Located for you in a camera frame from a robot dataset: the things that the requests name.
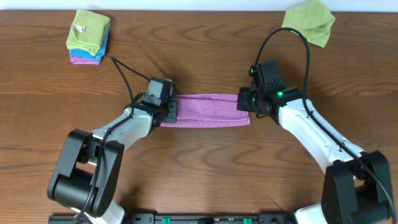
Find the purple microfiber cloth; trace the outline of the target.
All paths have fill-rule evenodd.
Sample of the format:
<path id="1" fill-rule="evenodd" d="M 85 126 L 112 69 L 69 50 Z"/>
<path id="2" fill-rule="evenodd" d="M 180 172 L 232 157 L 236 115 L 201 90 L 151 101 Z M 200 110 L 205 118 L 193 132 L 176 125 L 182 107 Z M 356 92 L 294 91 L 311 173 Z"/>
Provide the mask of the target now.
<path id="1" fill-rule="evenodd" d="M 177 95 L 177 120 L 167 128 L 228 128 L 249 125 L 247 111 L 237 110 L 238 96 L 229 93 Z"/>

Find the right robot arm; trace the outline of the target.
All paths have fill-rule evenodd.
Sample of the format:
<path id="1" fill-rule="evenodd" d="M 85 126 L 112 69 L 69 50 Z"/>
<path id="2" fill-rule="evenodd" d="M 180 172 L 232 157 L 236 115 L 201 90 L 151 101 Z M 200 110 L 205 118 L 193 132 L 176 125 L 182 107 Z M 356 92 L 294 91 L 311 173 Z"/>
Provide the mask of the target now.
<path id="1" fill-rule="evenodd" d="M 238 109 L 270 116 L 296 137 L 324 173 L 322 199 L 274 223 L 397 223 L 389 163 L 345 139 L 298 88 L 241 88 Z"/>

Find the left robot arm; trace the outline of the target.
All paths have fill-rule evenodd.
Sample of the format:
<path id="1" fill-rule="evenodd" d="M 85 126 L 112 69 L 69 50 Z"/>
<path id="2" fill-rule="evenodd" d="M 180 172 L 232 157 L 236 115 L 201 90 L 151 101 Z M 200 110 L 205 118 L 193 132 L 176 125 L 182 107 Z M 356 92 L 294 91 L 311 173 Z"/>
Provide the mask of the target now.
<path id="1" fill-rule="evenodd" d="M 177 104 L 142 102 L 102 128 L 71 131 L 47 188 L 47 197 L 77 212 L 73 223 L 125 223 L 126 212 L 114 200 L 124 151 L 161 122 L 174 123 Z"/>

